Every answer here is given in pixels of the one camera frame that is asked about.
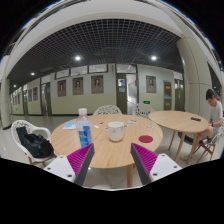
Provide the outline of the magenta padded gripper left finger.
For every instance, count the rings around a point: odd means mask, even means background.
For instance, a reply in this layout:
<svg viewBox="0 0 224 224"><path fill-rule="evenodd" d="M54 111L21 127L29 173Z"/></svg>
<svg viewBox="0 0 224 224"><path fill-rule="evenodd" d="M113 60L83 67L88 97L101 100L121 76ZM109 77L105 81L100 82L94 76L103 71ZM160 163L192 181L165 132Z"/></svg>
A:
<svg viewBox="0 0 224 224"><path fill-rule="evenodd" d="M90 144L68 156L59 155L44 170L82 186L93 155L94 144Z"/></svg>

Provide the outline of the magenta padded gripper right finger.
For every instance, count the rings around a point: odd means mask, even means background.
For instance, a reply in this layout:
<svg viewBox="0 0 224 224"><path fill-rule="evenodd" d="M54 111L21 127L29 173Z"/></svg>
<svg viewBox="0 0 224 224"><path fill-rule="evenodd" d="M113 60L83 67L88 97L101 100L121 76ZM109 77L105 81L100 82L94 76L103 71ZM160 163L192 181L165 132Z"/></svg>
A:
<svg viewBox="0 0 224 224"><path fill-rule="evenodd" d="M143 185L181 170L181 167L165 153L156 154L135 143L131 144L131 154Z"/></svg>

